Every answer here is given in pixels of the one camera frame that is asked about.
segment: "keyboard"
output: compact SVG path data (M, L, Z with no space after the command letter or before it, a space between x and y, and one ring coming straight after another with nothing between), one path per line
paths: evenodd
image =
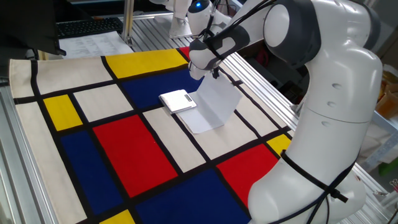
M61 22L57 23L57 27L59 39L103 34L111 31L117 31L121 34L123 31L123 23L116 17L89 21Z

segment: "blue rectangle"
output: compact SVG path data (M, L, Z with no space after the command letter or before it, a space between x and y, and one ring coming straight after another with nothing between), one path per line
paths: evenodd
M123 203L86 131L62 137L61 142L95 215Z
M204 171L136 206L144 224L244 224L250 221L214 170Z
M196 91L201 80L193 79L188 69L153 75L124 82L122 85L128 95L140 109L161 104L159 95L175 90L185 90L187 93Z

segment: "paper sheet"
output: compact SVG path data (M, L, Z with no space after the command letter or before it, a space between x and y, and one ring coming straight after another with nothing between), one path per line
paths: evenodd
M197 107L178 114L195 134L224 125L242 98L224 76L214 79L211 75L205 76L199 89L190 96Z
M60 48L67 52L64 59L128 54L133 51L116 31L60 40Z

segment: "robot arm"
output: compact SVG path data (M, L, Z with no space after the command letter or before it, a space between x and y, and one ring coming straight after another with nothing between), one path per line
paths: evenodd
M290 66L305 65L310 74L307 100L285 154L325 185L335 184L356 160L377 101L382 65L367 50L379 35L377 15L349 0L248 0L220 30L213 26L217 13L206 2L188 9L192 30L202 30L190 45L191 76L200 78L261 39ZM212 16L212 22L191 19ZM336 223L363 206L364 186L352 172L335 189L346 203L330 196L317 201L325 191L282 158L251 187L251 223Z
M191 5L192 0L149 0L154 4L162 4L166 9L174 12L174 16L179 19L185 19L188 7Z

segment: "fabric mat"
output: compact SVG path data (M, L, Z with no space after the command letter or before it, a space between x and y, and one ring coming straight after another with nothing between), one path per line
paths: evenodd
M187 52L11 61L16 110L59 223L250 220L250 187L292 132L236 76L223 74L243 98L224 126L191 133L158 98L199 87Z

